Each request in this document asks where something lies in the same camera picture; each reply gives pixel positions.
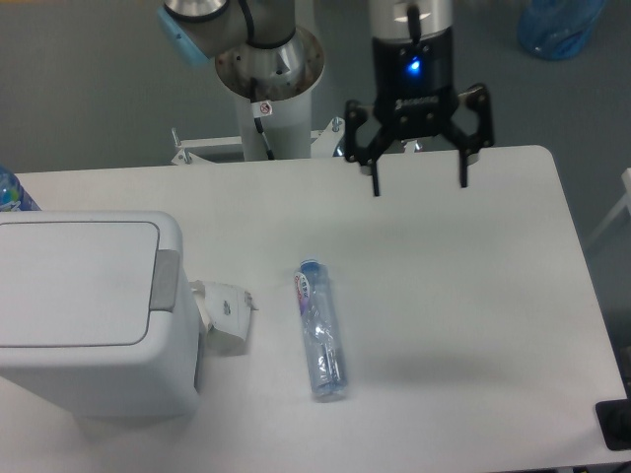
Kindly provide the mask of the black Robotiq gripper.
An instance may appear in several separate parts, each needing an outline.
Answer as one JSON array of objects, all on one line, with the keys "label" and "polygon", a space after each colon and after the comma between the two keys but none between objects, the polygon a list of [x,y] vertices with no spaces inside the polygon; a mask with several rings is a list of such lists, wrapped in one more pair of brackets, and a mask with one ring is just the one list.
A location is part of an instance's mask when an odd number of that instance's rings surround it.
[{"label": "black Robotiq gripper", "polygon": [[[447,139],[458,150],[458,181],[468,186],[471,158],[495,145],[492,101],[485,84],[477,83],[457,94],[454,86],[454,35],[448,27],[411,37],[372,40],[377,97],[374,117],[381,125],[367,146],[360,146],[358,130],[369,118],[369,107],[356,100],[345,104],[347,163],[357,163],[372,178],[375,197],[381,195],[378,160],[398,139],[436,136],[448,123]],[[462,111],[475,127],[463,127],[453,117]]]}]

